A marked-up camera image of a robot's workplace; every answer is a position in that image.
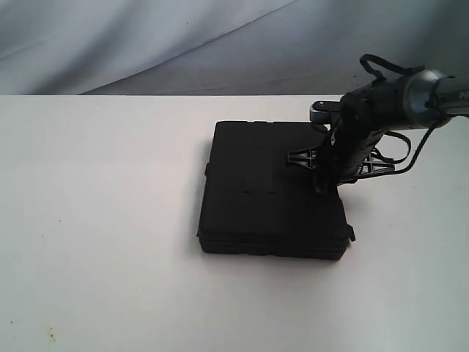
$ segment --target black case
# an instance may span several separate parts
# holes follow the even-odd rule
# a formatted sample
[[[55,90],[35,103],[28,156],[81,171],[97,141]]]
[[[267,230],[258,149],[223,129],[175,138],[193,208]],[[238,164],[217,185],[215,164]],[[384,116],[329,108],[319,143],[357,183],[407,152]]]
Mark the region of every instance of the black case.
[[[337,192],[314,192],[287,153],[318,145],[309,122],[218,122],[205,175],[199,242],[209,253],[338,260],[354,239]]]

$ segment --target black padded case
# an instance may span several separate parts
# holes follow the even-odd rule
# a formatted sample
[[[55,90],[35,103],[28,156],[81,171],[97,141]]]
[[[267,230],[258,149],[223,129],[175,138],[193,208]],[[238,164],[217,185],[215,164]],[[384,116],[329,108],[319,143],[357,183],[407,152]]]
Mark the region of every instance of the black padded case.
[[[318,145],[309,122],[218,122],[199,220],[209,253],[338,260],[353,228],[337,192],[314,192],[311,174],[287,153]]]

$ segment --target white table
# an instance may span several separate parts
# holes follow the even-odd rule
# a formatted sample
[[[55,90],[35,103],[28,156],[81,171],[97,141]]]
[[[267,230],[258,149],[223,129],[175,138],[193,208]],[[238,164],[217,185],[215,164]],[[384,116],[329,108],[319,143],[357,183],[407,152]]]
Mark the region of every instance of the white table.
[[[215,122],[327,98],[0,98],[0,350],[467,351],[463,118],[411,172],[340,187],[339,262],[201,252]]]

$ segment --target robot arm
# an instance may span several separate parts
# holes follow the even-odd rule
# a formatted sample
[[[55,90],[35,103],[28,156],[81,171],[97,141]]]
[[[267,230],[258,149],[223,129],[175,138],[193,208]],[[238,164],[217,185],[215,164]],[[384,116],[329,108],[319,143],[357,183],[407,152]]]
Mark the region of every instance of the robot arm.
[[[361,178],[395,175],[408,171],[415,163],[431,132],[457,115],[469,116],[469,78],[455,78],[425,67],[403,67],[374,55],[364,55],[361,64],[375,80],[349,92],[339,103],[316,102],[311,122],[316,129],[331,128],[319,147],[289,153],[289,163],[312,170],[316,191],[327,194],[342,183]],[[370,62],[398,73],[386,79]],[[410,152],[410,140],[395,130],[427,128],[407,167],[395,170],[395,161],[383,157],[376,144],[384,135],[402,139]]]

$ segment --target black strap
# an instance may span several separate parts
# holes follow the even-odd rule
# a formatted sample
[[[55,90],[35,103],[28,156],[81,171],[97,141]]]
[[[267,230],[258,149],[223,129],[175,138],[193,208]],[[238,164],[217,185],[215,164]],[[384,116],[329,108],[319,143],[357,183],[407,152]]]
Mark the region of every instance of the black strap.
[[[394,160],[392,158],[386,158],[385,156],[383,156],[383,154],[381,154],[381,152],[377,148],[373,148],[372,156],[385,163],[393,164],[393,165],[397,165],[405,161],[405,159],[407,159],[407,157],[409,156],[410,150],[412,148],[412,142],[410,141],[410,139],[407,136],[404,136],[403,134],[393,132],[393,131],[386,131],[384,134],[386,136],[394,137],[394,138],[400,139],[401,141],[404,141],[405,144],[407,144],[407,154],[405,155],[404,158]]]
[[[409,67],[403,68],[401,66],[395,65],[387,60],[384,60],[382,57],[372,55],[372,54],[365,54],[360,58],[360,64],[364,68],[367,73],[372,74],[378,81],[382,81],[384,78],[383,74],[379,70],[375,70],[373,67],[370,66],[370,62],[385,68],[391,72],[398,73],[400,75],[408,76],[412,75],[415,72],[422,71],[425,69],[424,66],[417,66],[417,67]]]

